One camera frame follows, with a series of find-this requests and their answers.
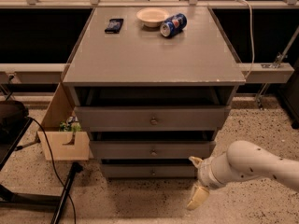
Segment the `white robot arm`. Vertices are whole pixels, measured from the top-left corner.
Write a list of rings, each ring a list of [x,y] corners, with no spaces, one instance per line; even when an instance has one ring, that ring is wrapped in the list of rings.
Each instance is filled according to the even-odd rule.
[[[299,191],[299,162],[276,156],[248,141],[235,141],[217,157],[200,159],[190,156],[197,169],[188,210],[202,205],[213,189],[232,182],[269,178],[296,192]]]

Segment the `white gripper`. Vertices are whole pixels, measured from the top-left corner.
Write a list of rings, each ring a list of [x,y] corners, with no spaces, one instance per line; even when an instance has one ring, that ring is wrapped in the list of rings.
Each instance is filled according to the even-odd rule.
[[[202,160],[201,158],[190,156],[189,160],[198,169],[197,178],[203,185],[194,185],[192,187],[192,195],[187,204],[187,209],[195,210],[209,197],[208,189],[220,189],[223,188],[224,185],[214,176],[212,172],[213,157]]]

